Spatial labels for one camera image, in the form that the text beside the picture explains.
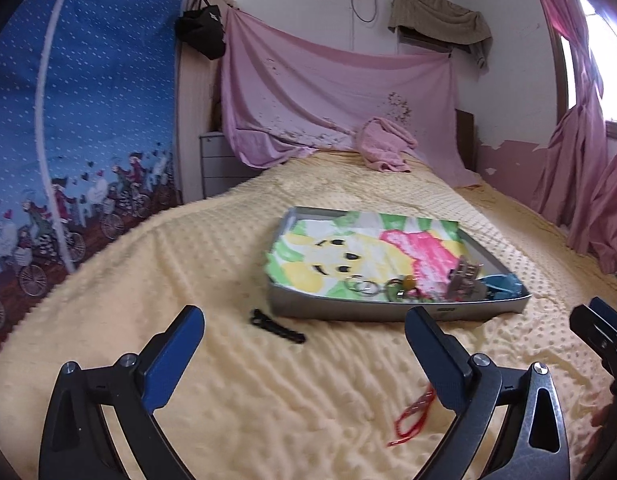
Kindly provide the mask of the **right hand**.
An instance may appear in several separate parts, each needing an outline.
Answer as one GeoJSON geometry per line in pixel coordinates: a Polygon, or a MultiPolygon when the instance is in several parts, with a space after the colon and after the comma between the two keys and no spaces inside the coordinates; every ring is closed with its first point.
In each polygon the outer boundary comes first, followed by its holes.
{"type": "Polygon", "coordinates": [[[611,408],[612,405],[608,404],[598,410],[592,416],[591,426],[595,429],[595,432],[593,433],[593,436],[589,439],[589,444],[586,445],[586,449],[583,453],[581,459],[583,465],[587,464],[591,460],[598,448],[599,441],[601,440],[601,435],[603,434],[604,426],[606,425],[606,422],[608,420],[611,408]]]}

